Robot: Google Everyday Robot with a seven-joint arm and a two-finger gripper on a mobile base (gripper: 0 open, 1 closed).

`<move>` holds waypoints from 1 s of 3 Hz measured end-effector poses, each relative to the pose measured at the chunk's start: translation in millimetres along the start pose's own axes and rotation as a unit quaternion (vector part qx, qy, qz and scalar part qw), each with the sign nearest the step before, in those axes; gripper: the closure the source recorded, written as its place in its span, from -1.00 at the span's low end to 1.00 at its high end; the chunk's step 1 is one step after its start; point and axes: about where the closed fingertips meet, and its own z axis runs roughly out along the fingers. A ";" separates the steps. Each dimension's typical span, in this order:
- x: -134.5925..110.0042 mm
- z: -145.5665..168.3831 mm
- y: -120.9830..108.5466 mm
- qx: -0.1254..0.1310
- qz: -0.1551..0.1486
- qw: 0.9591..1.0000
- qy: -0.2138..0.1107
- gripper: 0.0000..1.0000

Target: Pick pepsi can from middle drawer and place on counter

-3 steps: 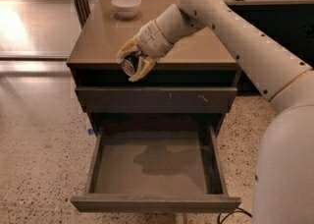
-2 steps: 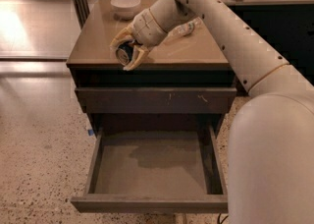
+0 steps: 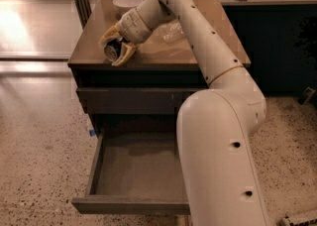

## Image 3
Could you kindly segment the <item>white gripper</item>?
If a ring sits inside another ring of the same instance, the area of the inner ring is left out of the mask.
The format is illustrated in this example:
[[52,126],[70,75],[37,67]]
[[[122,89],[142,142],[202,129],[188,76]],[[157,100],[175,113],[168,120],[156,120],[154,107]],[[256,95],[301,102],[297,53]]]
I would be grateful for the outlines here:
[[139,44],[144,43],[152,34],[150,28],[142,20],[137,9],[125,13],[121,20],[110,27],[100,38],[98,45],[104,47],[110,42],[119,43],[122,36],[130,43],[120,43],[119,56],[112,62],[113,66],[126,63],[136,52]]

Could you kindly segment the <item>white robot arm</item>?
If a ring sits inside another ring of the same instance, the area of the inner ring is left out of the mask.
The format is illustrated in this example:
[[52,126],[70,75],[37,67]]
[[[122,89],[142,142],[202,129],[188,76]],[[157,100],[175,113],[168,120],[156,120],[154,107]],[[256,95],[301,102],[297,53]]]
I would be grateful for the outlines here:
[[264,96],[193,0],[144,0],[99,43],[119,66],[160,24],[173,19],[208,85],[182,103],[176,121],[193,225],[270,226],[249,143],[265,118]]

